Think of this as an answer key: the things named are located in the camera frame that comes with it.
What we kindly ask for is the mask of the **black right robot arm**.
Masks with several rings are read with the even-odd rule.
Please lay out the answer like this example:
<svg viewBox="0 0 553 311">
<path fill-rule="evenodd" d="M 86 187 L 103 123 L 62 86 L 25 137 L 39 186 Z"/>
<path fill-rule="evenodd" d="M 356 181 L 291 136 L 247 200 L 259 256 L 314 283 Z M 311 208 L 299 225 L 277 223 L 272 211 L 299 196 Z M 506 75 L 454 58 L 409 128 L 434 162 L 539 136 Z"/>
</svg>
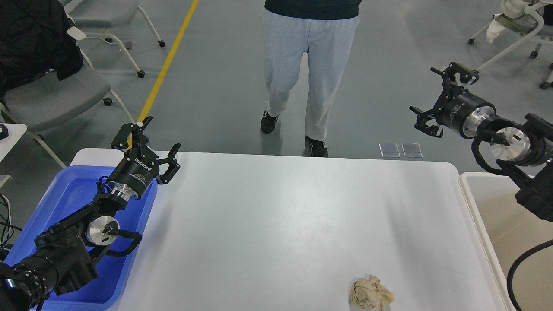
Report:
<svg viewBox="0 0 553 311">
<path fill-rule="evenodd" d="M 444 127 L 472 141 L 485 173 L 464 173 L 461 187 L 508 311 L 552 309 L 552 125 L 535 114 L 518 124 L 470 93 L 478 72 L 452 62 L 432 69 L 443 91 L 428 111 L 411 107 L 415 128 Z"/>
</svg>

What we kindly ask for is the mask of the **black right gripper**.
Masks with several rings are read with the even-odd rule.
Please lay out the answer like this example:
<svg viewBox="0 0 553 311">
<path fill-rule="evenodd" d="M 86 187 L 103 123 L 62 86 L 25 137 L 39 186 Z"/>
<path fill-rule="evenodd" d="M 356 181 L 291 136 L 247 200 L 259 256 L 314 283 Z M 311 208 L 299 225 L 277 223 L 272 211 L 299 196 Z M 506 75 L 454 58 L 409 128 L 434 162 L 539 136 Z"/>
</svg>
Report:
<svg viewBox="0 0 553 311">
<path fill-rule="evenodd" d="M 410 106 L 409 110 L 417 115 L 415 129 L 427 136 L 443 137 L 443 129 L 438 125 L 429 126 L 428 121 L 435 119 L 439 125 L 444 125 L 458 132 L 465 139 L 476 137 L 477 129 L 486 118 L 496 114 L 496 108 L 490 102 L 470 93 L 466 86 L 473 85 L 480 75 L 476 70 L 470 70 L 464 65 L 452 62 L 442 69 L 430 68 L 432 72 L 442 77 L 444 96 L 440 96 L 436 108 L 427 111 Z"/>
</svg>

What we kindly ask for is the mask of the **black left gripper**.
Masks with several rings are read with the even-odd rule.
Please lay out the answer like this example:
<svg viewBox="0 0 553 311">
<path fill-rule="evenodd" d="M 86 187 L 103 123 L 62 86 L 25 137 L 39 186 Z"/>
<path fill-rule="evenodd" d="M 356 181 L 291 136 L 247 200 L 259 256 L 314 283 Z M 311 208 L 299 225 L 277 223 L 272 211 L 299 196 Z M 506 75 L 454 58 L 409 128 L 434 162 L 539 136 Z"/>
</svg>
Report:
<svg viewBox="0 0 553 311">
<path fill-rule="evenodd" d="M 148 116 L 136 124 L 123 124 L 111 143 L 113 149 L 129 150 L 108 177 L 108 184 L 112 188 L 126 185 L 133 192 L 133 199 L 140 199 L 155 177 L 159 185 L 168 184 L 181 167 L 177 162 L 181 143 L 174 144 L 167 157 L 161 159 L 152 149 L 146 149 L 149 139 L 144 130 L 151 120 L 152 116 Z M 167 170 L 159 174 L 160 165 L 165 164 Z"/>
</svg>

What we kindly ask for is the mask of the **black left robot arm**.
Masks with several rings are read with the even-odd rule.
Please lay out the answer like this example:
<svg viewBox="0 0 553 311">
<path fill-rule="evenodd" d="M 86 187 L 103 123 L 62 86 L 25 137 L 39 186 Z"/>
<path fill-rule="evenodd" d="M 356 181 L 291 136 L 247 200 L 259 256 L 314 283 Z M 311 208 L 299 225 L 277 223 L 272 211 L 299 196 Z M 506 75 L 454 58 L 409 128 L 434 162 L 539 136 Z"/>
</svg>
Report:
<svg viewBox="0 0 553 311">
<path fill-rule="evenodd" d="M 77 291 L 98 277 L 96 265 L 104 256 L 125 257 L 140 244 L 142 235 L 120 228 L 116 214 L 132 199 L 140 199 L 153 180 L 167 184 L 180 169 L 172 146 L 160 158 L 148 146 L 144 130 L 148 116 L 124 124 L 113 140 L 123 159 L 105 181 L 97 182 L 93 200 L 35 237 L 36 251 L 12 266 L 1 264 L 1 309 L 41 310 L 51 292 Z"/>
</svg>

